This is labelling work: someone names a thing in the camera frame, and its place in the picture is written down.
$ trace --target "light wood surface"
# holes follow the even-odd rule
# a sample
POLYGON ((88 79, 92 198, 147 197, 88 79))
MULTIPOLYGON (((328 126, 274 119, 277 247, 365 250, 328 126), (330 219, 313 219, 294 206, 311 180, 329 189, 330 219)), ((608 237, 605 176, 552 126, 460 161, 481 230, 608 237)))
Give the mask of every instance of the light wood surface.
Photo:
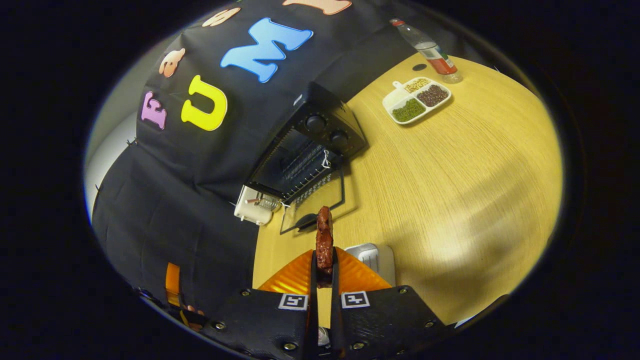
MULTIPOLYGON (((335 246, 394 251, 397 284, 412 286, 445 323, 513 291, 543 252, 561 203, 561 151, 543 103, 495 69, 453 58, 464 80, 441 82, 415 54, 348 102, 370 148, 353 159, 347 201, 333 211, 335 246), (426 76, 450 102, 401 126, 382 98, 393 81, 426 76)), ((315 233, 279 234, 282 210, 260 227, 253 285, 315 247, 315 233)), ((319 292, 329 327, 330 290, 319 292)))

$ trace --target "black fabric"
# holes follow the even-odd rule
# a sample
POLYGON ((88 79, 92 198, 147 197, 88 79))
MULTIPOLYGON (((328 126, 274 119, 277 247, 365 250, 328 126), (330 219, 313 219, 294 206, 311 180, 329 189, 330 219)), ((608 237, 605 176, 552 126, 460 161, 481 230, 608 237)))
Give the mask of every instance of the black fabric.
POLYGON ((149 70, 140 103, 152 91, 167 111, 165 128, 137 121, 138 141, 107 173, 93 211, 100 244, 129 283, 166 302, 164 277, 167 262, 172 262, 180 266, 184 301, 205 313, 229 291, 252 286, 258 227, 234 217, 228 202, 237 200, 265 134, 286 120, 283 116, 309 81, 348 101, 414 54, 388 23, 393 17, 425 30, 451 55, 490 66, 466 41, 402 2, 358 1, 331 16, 310 6, 282 6, 281 1, 243 0, 225 8, 236 6, 242 10, 223 24, 201 26, 224 9, 218 8, 177 35, 164 52, 186 49, 173 76, 157 71, 164 55, 149 70), (264 17, 310 29, 314 36, 297 50, 285 51, 285 60, 264 61, 278 65, 267 83, 239 67, 221 68, 229 49, 255 44, 248 29, 264 17), (227 96, 227 114, 214 131, 180 117, 187 99, 202 111, 212 110, 208 99, 188 94, 195 75, 227 96))

